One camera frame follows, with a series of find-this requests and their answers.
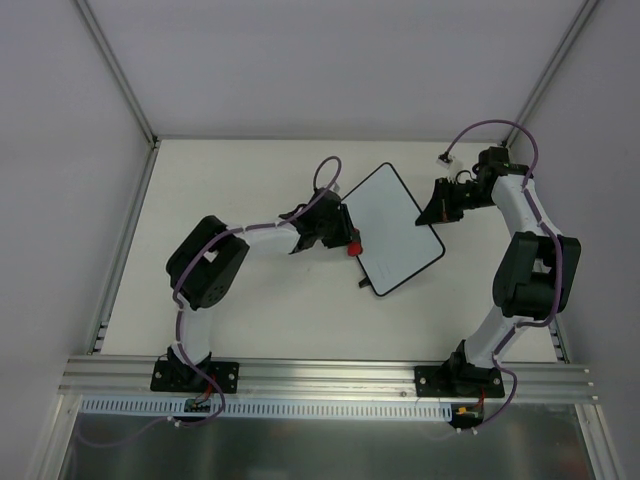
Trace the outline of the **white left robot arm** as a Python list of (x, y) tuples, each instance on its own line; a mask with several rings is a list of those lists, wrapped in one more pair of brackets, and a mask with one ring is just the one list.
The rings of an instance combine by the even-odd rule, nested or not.
[(214, 361), (211, 353), (213, 307), (251, 254), (293, 255), (316, 243), (327, 249), (344, 247), (350, 256), (363, 251), (348, 207), (328, 188), (316, 188), (309, 202), (267, 223), (232, 227), (214, 215), (204, 217), (166, 264), (178, 318), (175, 340), (154, 366), (151, 389), (201, 393), (214, 380), (229, 392), (230, 382), (219, 373), (229, 373), (231, 365)]

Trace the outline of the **black-framed small whiteboard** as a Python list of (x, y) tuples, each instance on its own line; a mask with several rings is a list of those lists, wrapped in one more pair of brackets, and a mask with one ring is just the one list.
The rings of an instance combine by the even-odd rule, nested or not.
[(343, 203), (360, 234), (356, 260), (364, 279), (359, 286), (376, 296), (388, 295), (444, 257), (434, 229), (416, 224), (420, 207), (391, 163), (378, 166)]

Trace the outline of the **red bone-shaped eraser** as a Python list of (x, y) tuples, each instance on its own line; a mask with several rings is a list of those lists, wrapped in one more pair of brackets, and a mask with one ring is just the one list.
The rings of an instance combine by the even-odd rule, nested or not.
[(357, 257), (363, 252), (361, 235), (358, 229), (354, 228), (351, 232), (350, 241), (347, 244), (347, 255), (349, 257)]

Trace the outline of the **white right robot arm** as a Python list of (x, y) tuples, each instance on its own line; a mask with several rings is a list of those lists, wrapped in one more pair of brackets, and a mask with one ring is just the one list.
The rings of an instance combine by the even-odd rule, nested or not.
[(464, 183), (436, 180), (416, 225), (453, 223), (467, 210), (495, 206), (511, 240), (480, 327), (440, 366), (415, 367), (420, 398), (503, 397), (501, 360), (527, 329), (547, 327), (566, 307), (581, 255), (579, 240), (562, 234), (539, 206), (529, 167), (511, 162), (506, 148), (482, 151), (473, 172)]

